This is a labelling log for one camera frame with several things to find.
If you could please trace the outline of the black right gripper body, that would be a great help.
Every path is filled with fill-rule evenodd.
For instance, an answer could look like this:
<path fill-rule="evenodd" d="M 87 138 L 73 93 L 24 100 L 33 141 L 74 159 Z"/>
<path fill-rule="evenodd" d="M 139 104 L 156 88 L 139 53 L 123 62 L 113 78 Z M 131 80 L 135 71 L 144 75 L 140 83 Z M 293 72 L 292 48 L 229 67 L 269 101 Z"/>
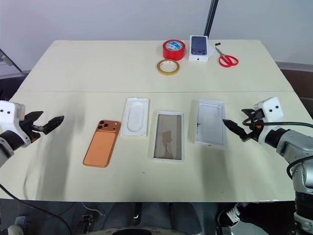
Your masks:
<path fill-rule="evenodd" d="M 263 121 L 261 119 L 255 119 L 253 117 L 249 117 L 245 120 L 245 126 L 248 126 L 250 129 L 250 133 L 248 134 L 248 136 L 256 142 L 258 142 L 259 136 L 264 128 L 262 125 L 258 125 L 258 123 L 262 124 Z"/>

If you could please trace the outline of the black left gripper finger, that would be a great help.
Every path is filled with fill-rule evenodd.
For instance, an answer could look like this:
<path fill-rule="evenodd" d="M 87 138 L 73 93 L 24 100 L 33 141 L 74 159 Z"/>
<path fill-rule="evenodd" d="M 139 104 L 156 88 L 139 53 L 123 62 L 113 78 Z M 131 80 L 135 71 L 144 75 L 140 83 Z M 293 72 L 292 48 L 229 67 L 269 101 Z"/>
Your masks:
<path fill-rule="evenodd" d="M 25 115 L 25 119 L 31 120 L 31 121 L 36 121 L 42 114 L 43 114 L 43 111 L 30 112 L 27 115 Z"/>
<path fill-rule="evenodd" d="M 57 116 L 48 121 L 47 124 L 44 126 L 39 127 L 39 132 L 43 132 L 45 135 L 52 132 L 54 129 L 56 129 L 58 126 L 60 126 L 64 120 L 65 116 Z"/>

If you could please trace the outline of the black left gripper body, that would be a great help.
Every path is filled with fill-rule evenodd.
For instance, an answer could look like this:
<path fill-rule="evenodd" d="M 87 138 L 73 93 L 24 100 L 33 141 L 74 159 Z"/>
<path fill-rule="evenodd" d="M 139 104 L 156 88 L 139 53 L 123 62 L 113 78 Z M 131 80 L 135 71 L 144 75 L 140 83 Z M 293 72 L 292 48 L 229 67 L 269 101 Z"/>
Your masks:
<path fill-rule="evenodd" d="M 39 133 L 32 130 L 31 126 L 33 125 L 33 123 L 34 121 L 31 119 L 25 119 L 23 121 L 20 121 L 20 128 L 27 134 L 31 143 L 35 142 L 41 137 Z"/>

